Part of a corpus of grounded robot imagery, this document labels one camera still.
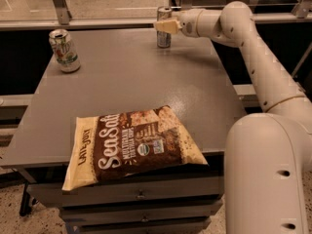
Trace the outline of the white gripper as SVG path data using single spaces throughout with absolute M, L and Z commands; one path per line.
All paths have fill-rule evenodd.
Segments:
M 157 31 L 169 34 L 178 34 L 180 31 L 187 37 L 198 38 L 198 19 L 204 12 L 203 9 L 180 11 L 177 19 L 163 19 L 156 21 L 153 26 Z

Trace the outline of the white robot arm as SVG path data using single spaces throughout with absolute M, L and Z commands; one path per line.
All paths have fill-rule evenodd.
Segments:
M 302 174 L 312 170 L 312 102 L 257 32 L 248 5 L 191 9 L 159 19 L 158 31 L 236 47 L 260 112 L 238 120 L 224 152 L 227 234 L 311 234 Z

